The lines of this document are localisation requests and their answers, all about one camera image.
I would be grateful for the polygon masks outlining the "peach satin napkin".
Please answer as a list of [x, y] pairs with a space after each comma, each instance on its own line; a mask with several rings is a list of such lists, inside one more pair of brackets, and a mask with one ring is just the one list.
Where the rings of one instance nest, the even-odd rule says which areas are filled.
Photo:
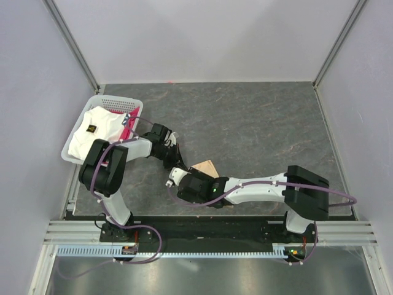
[[212, 201], [224, 194], [225, 185], [229, 178], [219, 176], [211, 160], [194, 164], [190, 171], [196, 173], [203, 180], [201, 191], [197, 194], [199, 203]]

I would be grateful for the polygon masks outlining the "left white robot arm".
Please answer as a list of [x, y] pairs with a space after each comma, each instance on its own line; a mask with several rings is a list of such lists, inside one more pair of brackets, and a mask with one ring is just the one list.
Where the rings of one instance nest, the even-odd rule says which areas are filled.
[[94, 140], [79, 172], [79, 182], [96, 198], [107, 221], [114, 225], [114, 235], [122, 242], [130, 241], [135, 233], [131, 211], [120, 191], [126, 163], [148, 157], [161, 160], [166, 170], [187, 169], [175, 133], [154, 123], [149, 132], [127, 140]]

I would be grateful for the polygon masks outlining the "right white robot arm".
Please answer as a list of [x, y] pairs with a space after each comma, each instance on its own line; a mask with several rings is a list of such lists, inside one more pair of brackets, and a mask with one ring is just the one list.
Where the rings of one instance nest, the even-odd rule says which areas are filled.
[[297, 241], [313, 222], [329, 218], [329, 181], [296, 165], [289, 166], [285, 173], [251, 179], [214, 178], [195, 168], [173, 168], [168, 185], [177, 188], [177, 198], [196, 207], [285, 203], [289, 210], [281, 234], [288, 242]]

